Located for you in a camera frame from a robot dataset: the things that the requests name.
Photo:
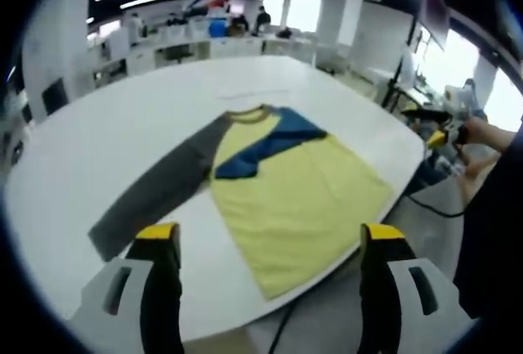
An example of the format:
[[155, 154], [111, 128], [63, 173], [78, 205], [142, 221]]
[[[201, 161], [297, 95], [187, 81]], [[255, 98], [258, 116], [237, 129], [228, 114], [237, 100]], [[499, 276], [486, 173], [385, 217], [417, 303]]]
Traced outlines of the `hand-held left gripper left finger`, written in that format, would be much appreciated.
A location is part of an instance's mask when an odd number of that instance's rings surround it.
[[140, 231], [83, 288], [69, 328], [91, 353], [180, 353], [180, 230], [175, 222]]

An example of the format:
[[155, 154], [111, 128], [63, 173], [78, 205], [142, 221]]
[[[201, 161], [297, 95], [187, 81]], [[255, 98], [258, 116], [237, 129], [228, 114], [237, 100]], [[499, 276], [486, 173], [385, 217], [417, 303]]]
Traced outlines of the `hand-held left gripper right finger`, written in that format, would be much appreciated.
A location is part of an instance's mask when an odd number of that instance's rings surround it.
[[446, 353], [470, 329], [457, 287], [397, 228], [361, 227], [360, 353]]

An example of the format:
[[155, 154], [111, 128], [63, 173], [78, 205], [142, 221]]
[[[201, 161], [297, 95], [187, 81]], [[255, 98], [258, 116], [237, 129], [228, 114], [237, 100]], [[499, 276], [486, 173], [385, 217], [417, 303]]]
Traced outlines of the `person's right hand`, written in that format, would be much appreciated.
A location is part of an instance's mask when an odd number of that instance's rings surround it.
[[464, 127], [464, 144], [488, 146], [486, 132], [489, 130], [487, 121], [478, 117], [469, 117], [463, 124]]

